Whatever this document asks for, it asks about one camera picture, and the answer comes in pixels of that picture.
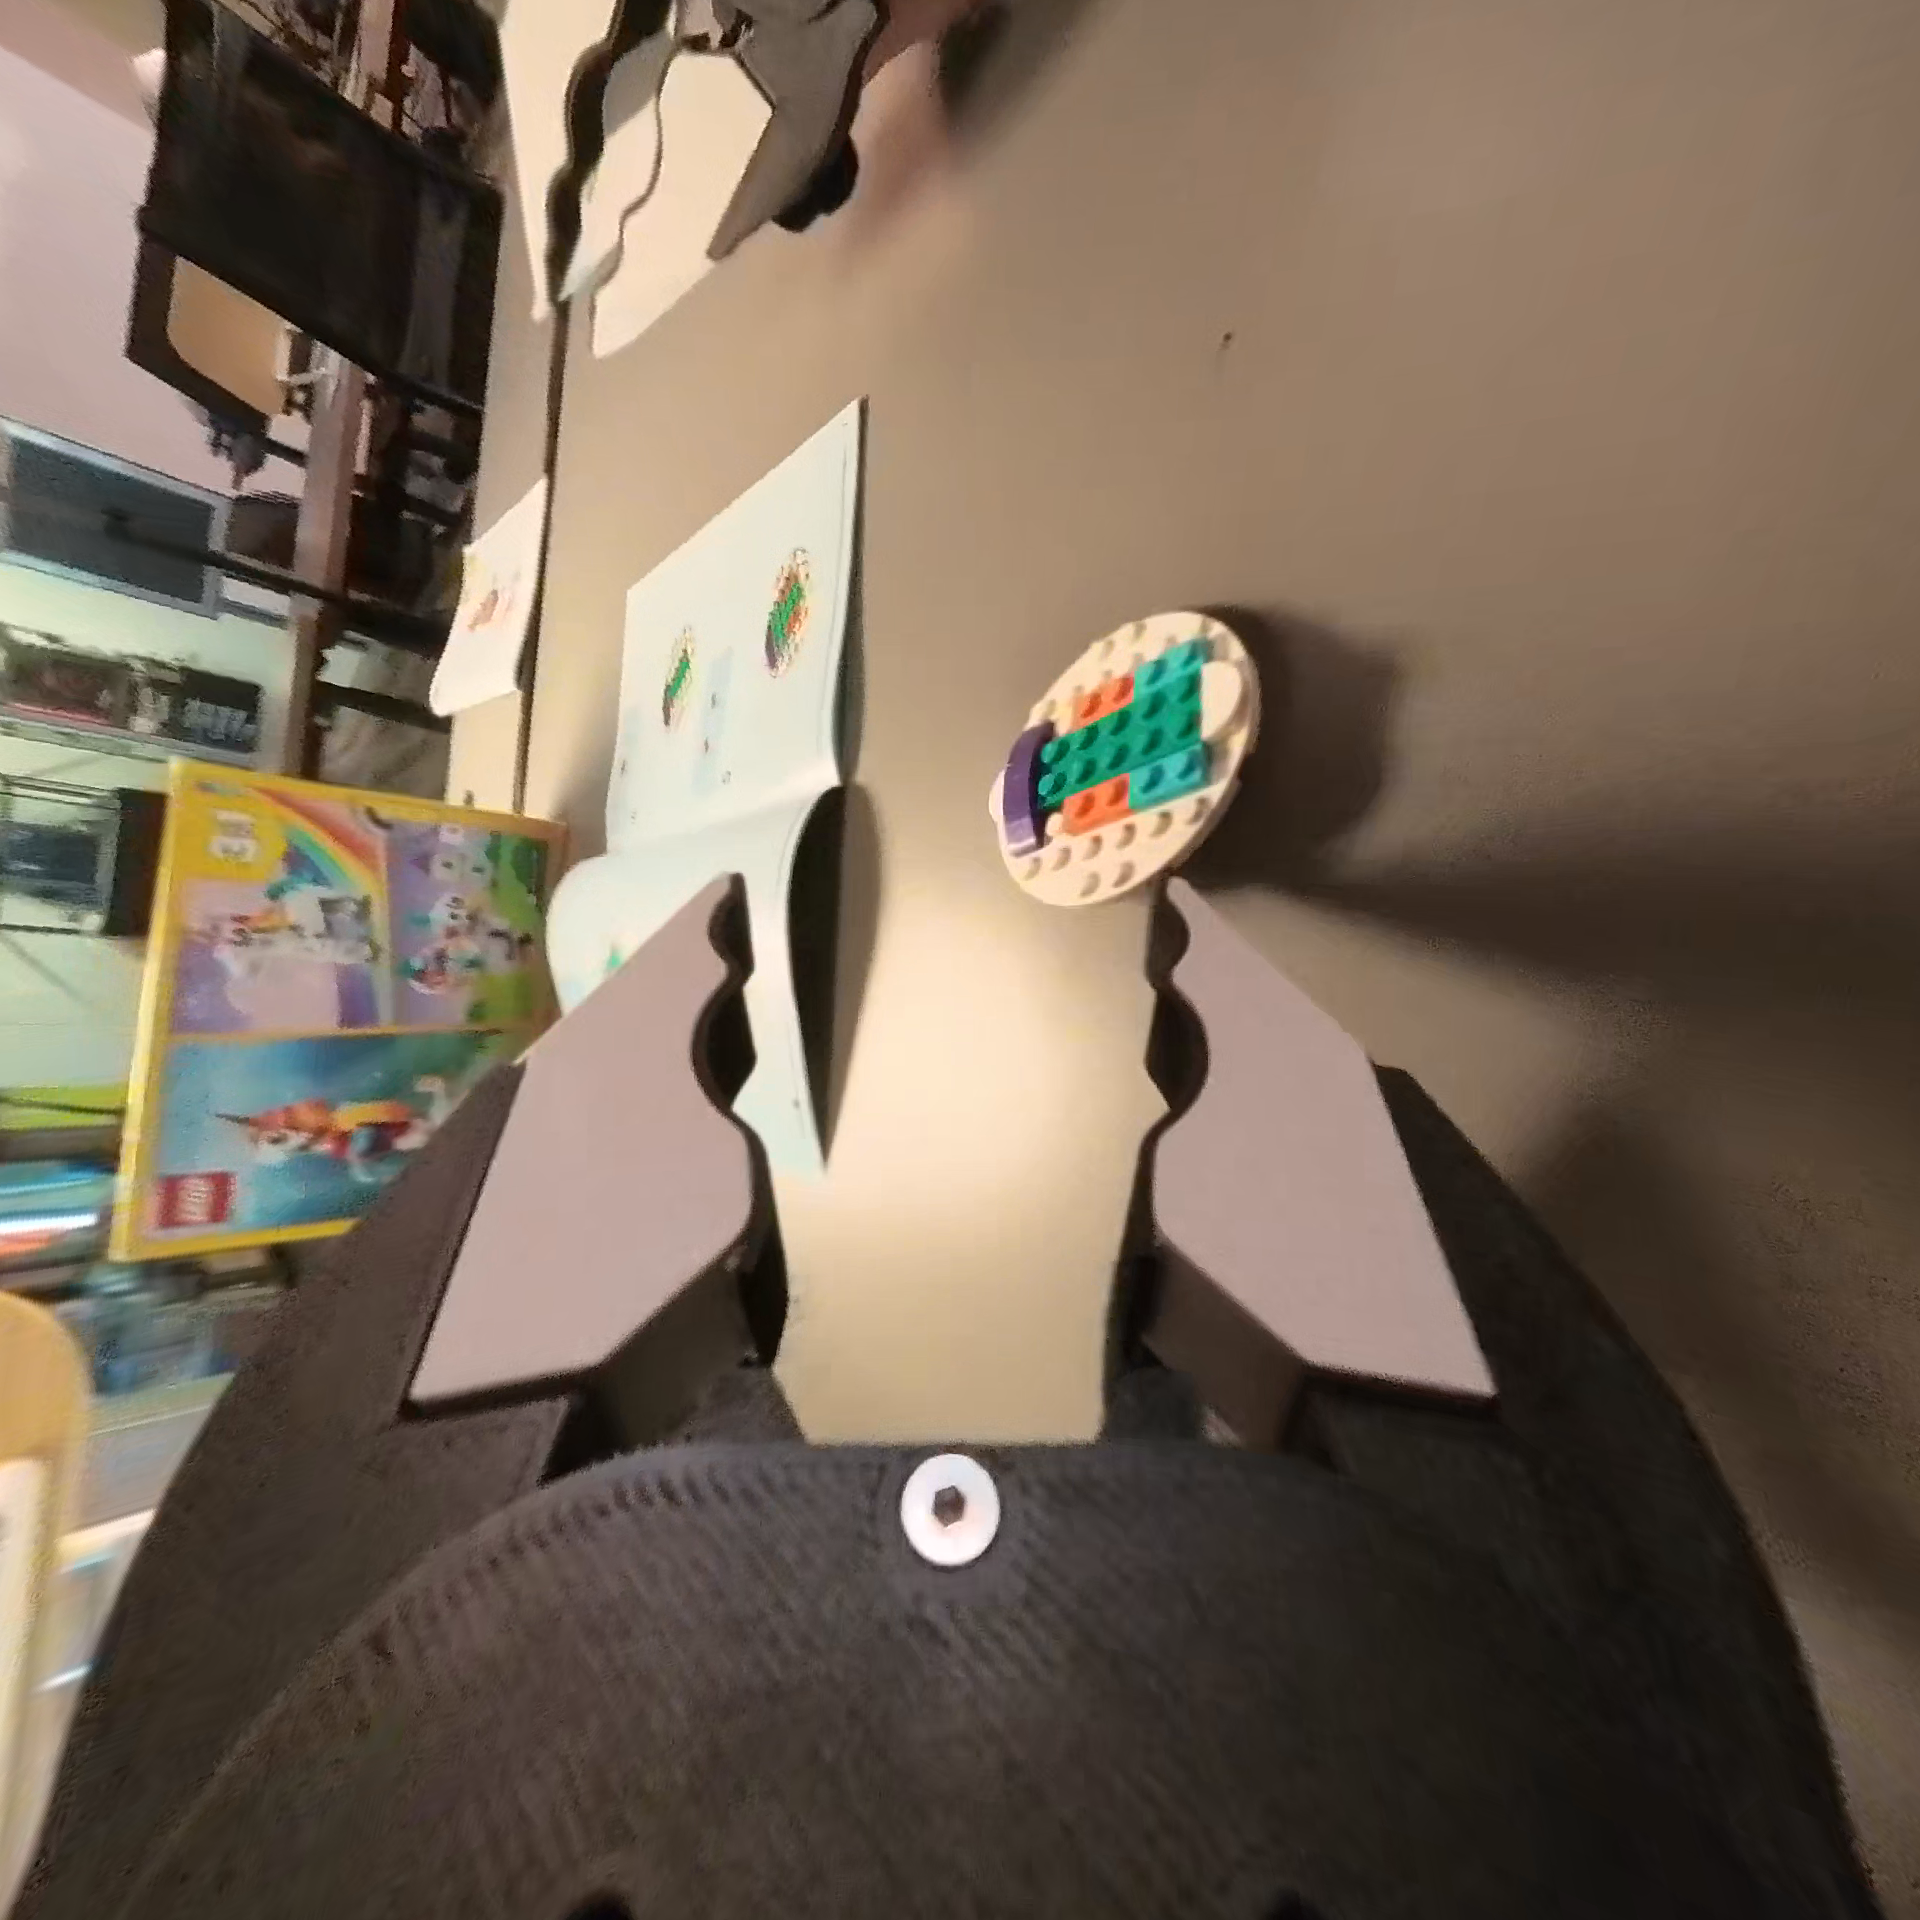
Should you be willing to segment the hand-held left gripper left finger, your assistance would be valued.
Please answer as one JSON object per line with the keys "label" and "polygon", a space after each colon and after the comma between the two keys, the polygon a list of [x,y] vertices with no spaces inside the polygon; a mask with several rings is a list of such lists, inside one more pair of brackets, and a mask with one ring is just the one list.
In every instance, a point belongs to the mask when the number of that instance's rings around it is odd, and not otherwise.
{"label": "hand-held left gripper left finger", "polygon": [[762,1145],[740,878],[706,885],[566,1011],[518,1080],[410,1385],[422,1409],[546,1389],[693,1411],[762,1354]]}

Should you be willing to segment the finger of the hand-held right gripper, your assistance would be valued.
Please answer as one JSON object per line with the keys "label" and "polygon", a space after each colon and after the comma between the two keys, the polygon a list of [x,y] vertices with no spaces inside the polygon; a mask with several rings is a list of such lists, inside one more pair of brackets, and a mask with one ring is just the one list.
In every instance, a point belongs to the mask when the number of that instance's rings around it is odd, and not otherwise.
{"label": "finger of the hand-held right gripper", "polygon": [[545,294],[564,303],[562,290],[586,227],[586,197],[611,138],[607,94],[614,71],[669,48],[674,1],[555,3],[550,16],[564,55],[561,72],[561,157],[545,187]]}
{"label": "finger of the hand-held right gripper", "polygon": [[714,16],[719,50],[770,106],[706,249],[708,258],[727,258],[769,223],[803,233],[852,197],[852,119],[886,6],[723,1],[714,3]]}

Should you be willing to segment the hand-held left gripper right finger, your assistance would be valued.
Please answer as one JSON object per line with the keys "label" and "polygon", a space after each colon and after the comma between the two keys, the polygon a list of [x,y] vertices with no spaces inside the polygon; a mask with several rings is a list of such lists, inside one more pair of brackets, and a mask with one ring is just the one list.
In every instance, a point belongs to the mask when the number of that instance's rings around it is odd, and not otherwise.
{"label": "hand-held left gripper right finger", "polygon": [[1491,1406],[1498,1381],[1347,1027],[1186,879],[1148,931],[1142,1343],[1206,1406],[1309,1385]]}

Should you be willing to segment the round white lego plate build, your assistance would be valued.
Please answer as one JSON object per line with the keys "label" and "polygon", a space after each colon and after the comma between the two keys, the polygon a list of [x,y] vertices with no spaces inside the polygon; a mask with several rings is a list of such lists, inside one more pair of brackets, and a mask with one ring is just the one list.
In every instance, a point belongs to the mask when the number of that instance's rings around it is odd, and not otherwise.
{"label": "round white lego plate build", "polygon": [[1156,886],[1218,826],[1259,725],[1258,663],[1226,619],[1171,610],[1093,640],[993,778],[1007,879],[1061,909]]}

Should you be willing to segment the yellow lego box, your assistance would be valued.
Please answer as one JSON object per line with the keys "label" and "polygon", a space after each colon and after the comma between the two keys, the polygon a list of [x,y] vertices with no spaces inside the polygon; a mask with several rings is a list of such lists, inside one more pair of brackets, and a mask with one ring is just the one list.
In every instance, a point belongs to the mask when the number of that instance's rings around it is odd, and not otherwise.
{"label": "yellow lego box", "polygon": [[564,829],[173,759],[109,1259],[347,1231],[554,1011]]}

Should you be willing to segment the open lego instruction booklet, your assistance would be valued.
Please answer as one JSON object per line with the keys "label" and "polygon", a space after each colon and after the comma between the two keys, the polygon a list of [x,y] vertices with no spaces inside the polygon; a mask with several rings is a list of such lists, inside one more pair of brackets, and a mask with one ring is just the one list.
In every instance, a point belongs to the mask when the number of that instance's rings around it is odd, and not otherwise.
{"label": "open lego instruction booklet", "polygon": [[546,911],[564,1011],[708,882],[740,878],[755,1070],[737,1112],[819,1174],[790,937],[799,840],[844,783],[842,682],[867,402],[852,399],[627,593],[605,849]]}

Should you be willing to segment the white closed booklet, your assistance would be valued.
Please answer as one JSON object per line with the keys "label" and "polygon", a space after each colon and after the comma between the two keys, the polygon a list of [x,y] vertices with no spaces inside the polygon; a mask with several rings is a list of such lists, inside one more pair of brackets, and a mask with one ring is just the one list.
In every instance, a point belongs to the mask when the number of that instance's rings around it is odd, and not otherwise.
{"label": "white closed booklet", "polygon": [[719,50],[706,3],[677,3],[669,48],[614,71],[607,150],[582,203],[582,237],[562,290],[545,294],[545,187],[561,157],[564,55],[555,3],[494,3],[518,206],[518,251],[537,323],[582,307],[591,352],[634,344],[711,270],[706,249],[765,128],[770,106]]}

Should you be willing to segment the black monitor on cart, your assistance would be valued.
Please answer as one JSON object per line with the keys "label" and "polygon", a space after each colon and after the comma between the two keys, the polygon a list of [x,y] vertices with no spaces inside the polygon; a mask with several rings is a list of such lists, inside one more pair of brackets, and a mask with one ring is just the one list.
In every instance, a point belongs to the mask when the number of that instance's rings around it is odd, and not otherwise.
{"label": "black monitor on cart", "polygon": [[479,415],[502,200],[223,3],[165,6],[140,237],[374,379]]}

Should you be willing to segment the small white paper sheet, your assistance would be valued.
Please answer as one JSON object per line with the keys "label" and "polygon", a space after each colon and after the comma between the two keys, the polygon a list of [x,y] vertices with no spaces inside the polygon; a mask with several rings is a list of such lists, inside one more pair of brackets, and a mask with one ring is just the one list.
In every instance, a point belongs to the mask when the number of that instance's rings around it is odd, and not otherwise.
{"label": "small white paper sheet", "polygon": [[427,689],[427,709],[453,717],[521,688],[521,658],[545,573],[548,478],[468,541],[460,601]]}

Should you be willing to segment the grey framed panel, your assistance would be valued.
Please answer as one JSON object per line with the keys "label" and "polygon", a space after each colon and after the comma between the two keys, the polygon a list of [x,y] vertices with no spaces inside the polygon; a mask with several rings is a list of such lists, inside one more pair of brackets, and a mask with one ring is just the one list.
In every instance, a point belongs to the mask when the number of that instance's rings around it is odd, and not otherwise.
{"label": "grey framed panel", "polygon": [[2,557],[76,585],[214,617],[231,496],[2,419]]}

